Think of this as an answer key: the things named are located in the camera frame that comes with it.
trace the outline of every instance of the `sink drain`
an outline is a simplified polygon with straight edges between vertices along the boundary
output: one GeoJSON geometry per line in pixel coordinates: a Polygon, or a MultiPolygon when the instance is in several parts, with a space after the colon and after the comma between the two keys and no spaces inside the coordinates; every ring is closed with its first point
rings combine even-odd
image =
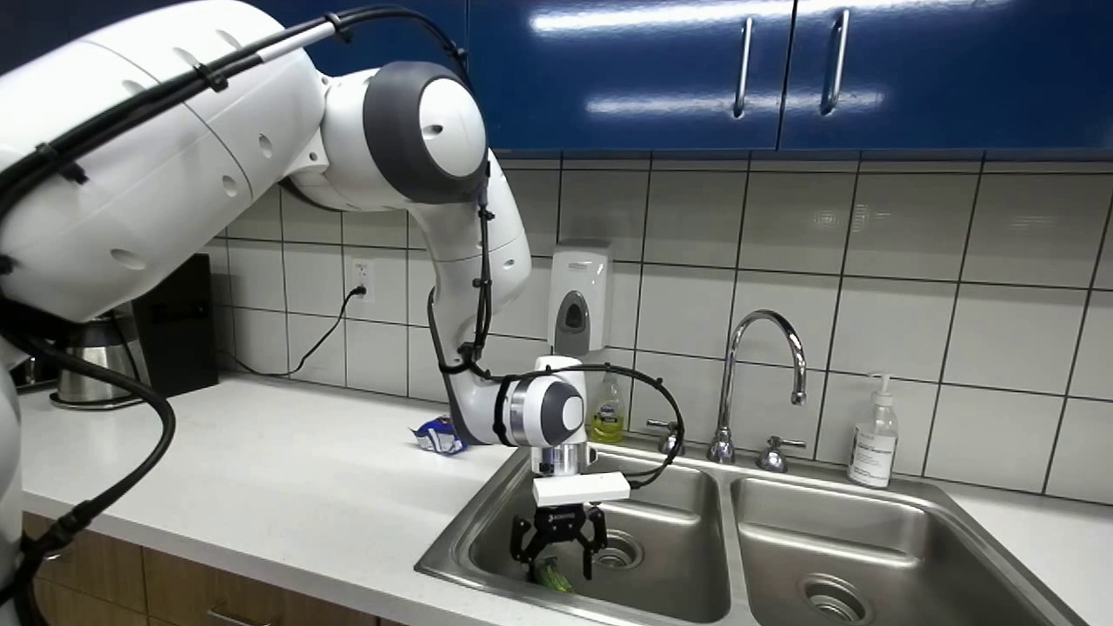
{"type": "Polygon", "coordinates": [[[811,574],[802,582],[802,597],[817,613],[827,613],[842,624],[866,624],[870,620],[870,604],[859,597],[857,586],[844,579],[836,579],[836,574],[811,574]]]}
{"type": "Polygon", "coordinates": [[[624,532],[624,529],[609,529],[605,532],[605,545],[594,554],[594,567],[602,574],[624,574],[633,569],[645,557],[645,545],[638,544],[638,534],[624,532]]]}

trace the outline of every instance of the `cabinet handle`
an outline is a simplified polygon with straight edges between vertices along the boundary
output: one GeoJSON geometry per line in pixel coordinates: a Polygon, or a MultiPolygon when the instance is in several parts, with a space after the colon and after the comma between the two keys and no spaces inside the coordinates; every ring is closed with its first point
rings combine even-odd
{"type": "Polygon", "coordinates": [[[744,95],[750,80],[750,50],[756,50],[756,16],[741,21],[741,56],[736,56],[736,92],[734,92],[734,117],[744,115],[744,95]]]}
{"type": "Polygon", "coordinates": [[[838,50],[836,50],[836,77],[830,77],[830,92],[824,99],[824,115],[838,108],[838,99],[842,99],[842,74],[844,74],[844,42],[850,42],[850,9],[838,15],[836,21],[836,38],[838,38],[838,50]]]}
{"type": "Polygon", "coordinates": [[[253,626],[253,624],[210,610],[204,626],[253,626]]]}

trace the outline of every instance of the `lower cabinet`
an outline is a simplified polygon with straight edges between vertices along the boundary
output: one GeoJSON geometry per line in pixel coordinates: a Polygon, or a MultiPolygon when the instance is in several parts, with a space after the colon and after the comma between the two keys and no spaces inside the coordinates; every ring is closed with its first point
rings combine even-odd
{"type": "Polygon", "coordinates": [[[85,532],[35,582],[48,626],[385,626],[307,595],[85,532]]]}

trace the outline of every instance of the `kettle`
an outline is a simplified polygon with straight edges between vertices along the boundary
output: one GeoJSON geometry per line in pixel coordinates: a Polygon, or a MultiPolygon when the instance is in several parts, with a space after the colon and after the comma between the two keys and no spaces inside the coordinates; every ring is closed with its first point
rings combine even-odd
{"type": "MultiPolygon", "coordinates": [[[[110,368],[130,379],[144,377],[140,359],[136,359],[136,340],[126,337],[126,328],[115,317],[100,317],[100,319],[80,328],[66,340],[66,356],[93,362],[93,366],[110,368]]],[[[130,406],[136,399],[140,398],[122,387],[100,384],[100,379],[91,379],[91,377],[80,377],[71,368],[62,368],[59,391],[53,393],[53,403],[75,406],[75,410],[130,406]]]]}

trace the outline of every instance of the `double sink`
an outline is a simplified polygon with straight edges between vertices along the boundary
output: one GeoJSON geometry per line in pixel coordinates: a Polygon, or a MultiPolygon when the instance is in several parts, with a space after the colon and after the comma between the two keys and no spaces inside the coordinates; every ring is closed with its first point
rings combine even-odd
{"type": "MultiPolygon", "coordinates": [[[[597,449],[594,471],[659,463],[597,449]]],[[[516,514],[532,514],[526,453],[489,478],[416,569],[590,624],[1083,624],[928,482],[866,489],[824,471],[678,459],[630,502],[605,504],[609,545],[590,582],[581,545],[548,545],[548,586],[526,582],[511,561],[516,514]]]]}

